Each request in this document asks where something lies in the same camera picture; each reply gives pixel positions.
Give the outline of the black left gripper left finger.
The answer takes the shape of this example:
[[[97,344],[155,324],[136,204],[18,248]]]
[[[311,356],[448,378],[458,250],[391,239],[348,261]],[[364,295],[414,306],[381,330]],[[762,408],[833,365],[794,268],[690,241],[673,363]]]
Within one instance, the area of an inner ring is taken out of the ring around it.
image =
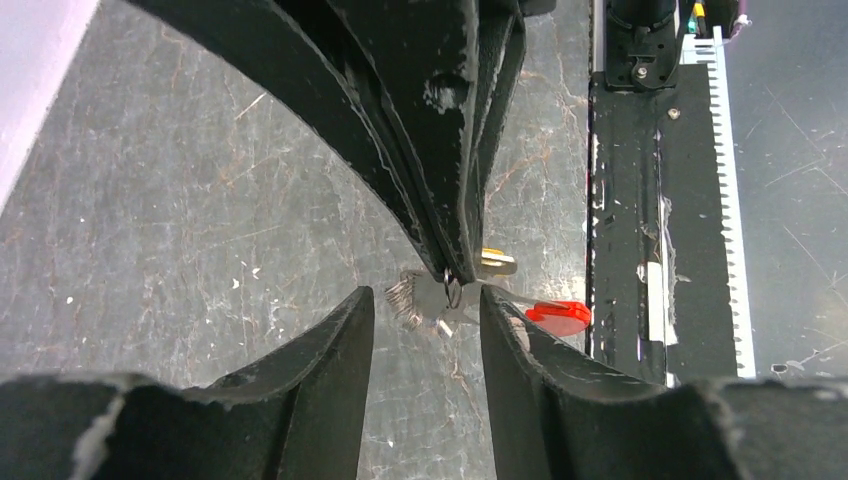
[[[5,479],[353,479],[374,293],[205,388],[130,372],[1,382]]]

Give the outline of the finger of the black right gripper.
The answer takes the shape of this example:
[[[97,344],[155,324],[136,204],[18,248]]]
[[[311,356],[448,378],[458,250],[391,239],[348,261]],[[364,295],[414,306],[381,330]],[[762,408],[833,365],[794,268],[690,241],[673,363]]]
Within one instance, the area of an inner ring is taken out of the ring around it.
[[[396,218],[434,279],[447,267],[428,235],[401,153],[329,17],[276,1],[137,1],[135,7],[190,37],[261,86],[307,124]]]
[[[481,267],[485,187],[526,52],[523,1],[335,1],[386,154],[371,188],[437,280]]]

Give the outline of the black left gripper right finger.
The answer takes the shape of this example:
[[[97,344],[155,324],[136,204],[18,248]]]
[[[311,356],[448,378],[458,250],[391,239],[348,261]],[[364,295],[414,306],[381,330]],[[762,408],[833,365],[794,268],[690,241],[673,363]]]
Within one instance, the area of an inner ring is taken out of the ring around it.
[[[713,378],[665,388],[565,344],[488,285],[480,339],[500,479],[847,475],[843,378]]]

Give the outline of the red key tag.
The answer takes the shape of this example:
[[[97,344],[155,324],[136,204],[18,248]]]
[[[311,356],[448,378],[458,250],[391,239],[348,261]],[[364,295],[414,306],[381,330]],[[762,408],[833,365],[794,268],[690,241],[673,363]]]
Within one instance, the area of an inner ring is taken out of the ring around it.
[[[576,335],[587,329],[591,310],[581,302],[554,301],[535,303],[525,316],[536,326],[557,337]]]

